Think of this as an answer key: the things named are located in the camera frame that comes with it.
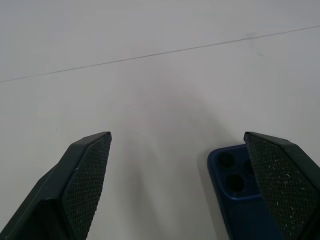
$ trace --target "white surface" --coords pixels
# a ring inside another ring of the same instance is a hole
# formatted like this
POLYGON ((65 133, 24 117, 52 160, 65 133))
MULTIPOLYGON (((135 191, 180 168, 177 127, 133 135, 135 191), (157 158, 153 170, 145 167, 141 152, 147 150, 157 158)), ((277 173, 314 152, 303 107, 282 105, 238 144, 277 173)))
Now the white surface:
POLYGON ((0 229, 72 142, 112 132, 89 240, 226 240, 206 168, 245 131, 317 164, 320 29, 0 83, 0 229))
POLYGON ((318 0, 2 0, 0 81, 320 25, 318 0))

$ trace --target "white table surface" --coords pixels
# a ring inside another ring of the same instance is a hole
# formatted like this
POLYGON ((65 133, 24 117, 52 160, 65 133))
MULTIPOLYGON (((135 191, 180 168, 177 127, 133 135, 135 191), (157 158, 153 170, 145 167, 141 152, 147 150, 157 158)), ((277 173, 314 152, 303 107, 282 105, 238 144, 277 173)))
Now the white table surface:
POLYGON ((97 132, 113 140, 88 240, 228 239, 206 161, 245 131, 320 164, 320 28, 195 48, 316 26, 318 1, 201 1, 110 2, 121 21, 103 2, 94 13, 17 1, 15 30, 1 8, 0 229, 67 147, 97 132), (60 25, 71 35, 54 35, 60 25), (8 81, 183 48, 195 49, 8 81))

